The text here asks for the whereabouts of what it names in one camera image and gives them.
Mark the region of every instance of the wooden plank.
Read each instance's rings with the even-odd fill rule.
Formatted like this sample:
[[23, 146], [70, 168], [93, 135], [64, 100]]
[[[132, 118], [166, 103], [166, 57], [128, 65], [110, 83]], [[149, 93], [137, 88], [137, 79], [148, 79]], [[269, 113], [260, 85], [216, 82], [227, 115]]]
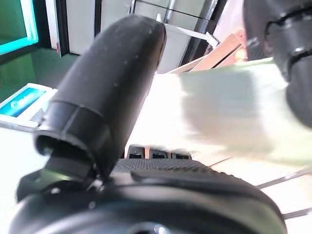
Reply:
[[231, 53], [225, 60], [223, 60], [217, 67], [225, 67], [228, 65], [232, 65], [237, 62], [236, 53], [241, 50], [243, 47], [240, 46], [237, 50]]
[[218, 64], [224, 57], [230, 54], [236, 47], [240, 45], [240, 41], [237, 36], [230, 34], [224, 42], [218, 45], [214, 50], [212, 50], [208, 56], [203, 59], [196, 67], [191, 71], [202, 71], [209, 70]]
[[189, 62], [187, 64], [184, 64], [183, 66], [175, 68], [172, 71], [167, 72], [167, 74], [180, 74], [182, 72], [190, 70], [190, 69], [194, 68], [196, 65], [198, 65], [204, 58], [206, 58], [206, 56], [207, 55], [200, 57], [200, 58], [198, 58], [192, 62]]

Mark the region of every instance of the blue sticker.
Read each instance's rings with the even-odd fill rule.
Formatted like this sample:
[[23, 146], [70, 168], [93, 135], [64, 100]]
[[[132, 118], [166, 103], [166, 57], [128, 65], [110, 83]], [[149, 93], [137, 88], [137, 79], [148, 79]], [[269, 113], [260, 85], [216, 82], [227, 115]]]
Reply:
[[0, 108], [0, 114], [18, 117], [21, 113], [23, 113], [23, 111], [30, 107], [35, 101], [39, 99], [39, 97], [45, 93], [45, 90], [28, 87], [4, 106], [2, 106]]

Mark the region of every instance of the black cylinder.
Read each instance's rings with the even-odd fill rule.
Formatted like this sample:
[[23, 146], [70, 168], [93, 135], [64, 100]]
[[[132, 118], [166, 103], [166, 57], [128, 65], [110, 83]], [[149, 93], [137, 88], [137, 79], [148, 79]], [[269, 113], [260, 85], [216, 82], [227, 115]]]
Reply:
[[135, 15], [101, 33], [68, 72], [33, 133], [39, 153], [66, 141], [107, 177], [124, 151], [165, 40], [163, 24]]

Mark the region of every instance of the metal frame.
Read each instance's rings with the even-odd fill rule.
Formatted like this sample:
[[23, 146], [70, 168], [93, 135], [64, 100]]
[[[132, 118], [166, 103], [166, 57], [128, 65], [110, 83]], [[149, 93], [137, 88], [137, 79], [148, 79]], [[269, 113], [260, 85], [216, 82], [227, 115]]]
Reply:
[[[286, 175], [284, 177], [281, 177], [281, 178], [278, 178], [278, 179], [266, 182], [264, 184], [260, 184], [260, 185], [257, 186], [257, 188], [259, 188], [259, 189], [268, 188], [270, 186], [274, 186], [276, 184], [280, 184], [280, 183], [289, 181], [291, 179], [296, 179], [296, 178], [299, 178], [299, 177], [302, 177], [302, 176], [306, 176], [306, 175], [312, 175], [312, 167], [303, 169], [303, 170], [298, 171], [296, 173], [288, 174], [288, 175]], [[312, 215], [312, 207], [304, 209], [304, 210], [300, 210], [300, 211], [291, 212], [291, 213], [288, 213], [288, 214], [283, 214], [285, 220], [286, 219], [290, 219], [290, 218], [298, 218], [298, 217], [302, 217], [302, 216], [306, 216], [306, 215]]]
[[0, 56], [18, 50], [20, 48], [36, 44], [38, 42], [38, 32], [34, 13], [33, 0], [20, 0], [24, 17], [27, 36], [3, 45], [0, 45]]
[[61, 56], [70, 53], [66, 0], [55, 0], [58, 32], [58, 52]]
[[102, 15], [102, 0], [95, 0], [94, 37], [96, 37], [101, 32], [101, 15]]
[[259, 188], [259, 189], [268, 188], [270, 186], [280, 184], [280, 183], [286, 182], [286, 181], [291, 180], [291, 179], [296, 179], [298, 177], [305, 176], [305, 175], [312, 175], [312, 168], [306, 168], [306, 169], [303, 169], [299, 172], [288, 174], [288, 175], [281, 177], [279, 179], [275, 179], [275, 180], [266, 182], [264, 184], [260, 184], [257, 186], [257, 188]]
[[167, 8], [167, 11], [166, 11], [166, 14], [165, 14], [165, 18], [164, 18], [164, 23], [168, 23], [170, 18], [171, 18], [171, 15], [172, 15], [172, 10], [175, 6], [175, 3], [176, 3], [176, 0], [169, 0], [169, 3], [168, 3], [168, 8]]
[[35, 18], [38, 19], [36, 20], [38, 32], [37, 45], [42, 48], [51, 49], [52, 46], [51, 46], [46, 3], [45, 1], [42, 0], [33, 0], [33, 3], [34, 3]]
[[[200, 19], [204, 19], [202, 22], [198, 22], [195, 31], [213, 34], [223, 12], [227, 0], [215, 0], [213, 8], [210, 8], [210, 0], [206, 0], [202, 12], [200, 13]], [[191, 38], [189, 45], [184, 53], [184, 56], [180, 62], [180, 66], [187, 64], [197, 58], [204, 56], [207, 46], [206, 42], [200, 39]]]
[[134, 14], [136, 10], [136, 3], [137, 0], [132, 0], [131, 8], [130, 8], [130, 14]]

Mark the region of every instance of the black plastic part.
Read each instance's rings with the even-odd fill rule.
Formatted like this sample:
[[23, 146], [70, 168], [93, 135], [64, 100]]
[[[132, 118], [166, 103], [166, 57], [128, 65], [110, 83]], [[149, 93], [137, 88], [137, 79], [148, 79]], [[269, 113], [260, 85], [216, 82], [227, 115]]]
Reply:
[[274, 61], [288, 82], [291, 82], [290, 70], [296, 59], [307, 52], [312, 53], [311, 17], [312, 11], [308, 18], [289, 18], [283, 24], [274, 23], [268, 28], [267, 41], [272, 47]]
[[[120, 161], [164, 161], [165, 165], [168, 160]], [[147, 222], [172, 234], [286, 233], [279, 209], [256, 187], [208, 167], [195, 172], [191, 160], [169, 161], [188, 162], [189, 170], [133, 169], [114, 173], [101, 194], [30, 196], [19, 204], [9, 234], [137, 234], [144, 230], [134, 227]]]
[[312, 55], [297, 61], [286, 90], [287, 102], [297, 118], [312, 128]]
[[66, 141], [108, 178], [123, 153], [159, 64], [163, 24], [131, 15], [112, 24], [69, 71], [34, 131], [40, 154]]
[[168, 158], [168, 153], [162, 150], [150, 149], [150, 158], [165, 159]]
[[312, 128], [312, 0], [245, 0], [248, 56], [273, 56], [294, 115]]
[[131, 159], [145, 158], [145, 148], [135, 146], [135, 145], [130, 145], [128, 149], [127, 158], [131, 158]]
[[171, 152], [172, 159], [188, 159], [192, 160], [192, 156], [189, 152]]
[[244, 19], [249, 25], [247, 40], [257, 39], [265, 51], [267, 29], [271, 23], [280, 22], [311, 6], [311, 0], [245, 0]]
[[55, 142], [51, 157], [45, 167], [24, 176], [17, 189], [17, 201], [53, 188], [65, 191], [84, 191], [95, 180], [96, 174], [90, 158], [84, 151], [64, 142]]

